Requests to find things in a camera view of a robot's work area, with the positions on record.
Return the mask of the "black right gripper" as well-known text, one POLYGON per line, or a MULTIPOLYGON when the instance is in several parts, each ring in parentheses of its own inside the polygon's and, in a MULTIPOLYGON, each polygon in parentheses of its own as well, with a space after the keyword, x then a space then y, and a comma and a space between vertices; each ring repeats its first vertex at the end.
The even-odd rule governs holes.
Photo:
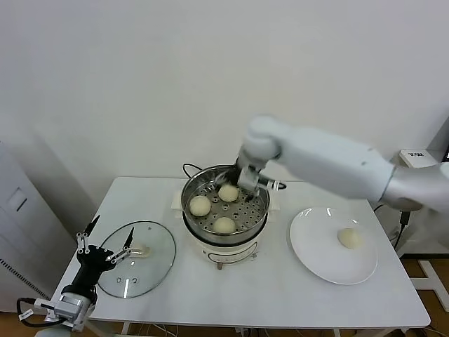
MULTIPOLYGON (((246 164, 246 159, 244 156, 238 156, 234 165, 225 172, 222 172, 217 175, 215 178, 215 185, 222 186, 226 184, 230 184, 233 186, 238 185, 239 177, 241 175, 242 168, 246 164)), ((250 202, 254 200, 254 198, 259 197, 260 189, 248 192, 248 195, 245 198, 245 202, 250 202)))

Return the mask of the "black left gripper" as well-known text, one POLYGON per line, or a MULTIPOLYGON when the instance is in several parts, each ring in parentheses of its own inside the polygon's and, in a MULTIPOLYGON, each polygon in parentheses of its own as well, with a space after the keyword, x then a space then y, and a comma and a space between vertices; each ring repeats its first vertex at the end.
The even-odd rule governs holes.
POLYGON ((131 254, 134 228, 129 232, 122 249, 118 253, 89 245, 88 238, 99 219, 100 215, 97 215, 89 222, 84 231, 76 234, 76 259, 80 263, 80 268, 72 283, 63 288, 63 293, 74 293, 85 298, 97 298, 96 285, 102 273, 113 270, 115 264, 119 264, 131 254))

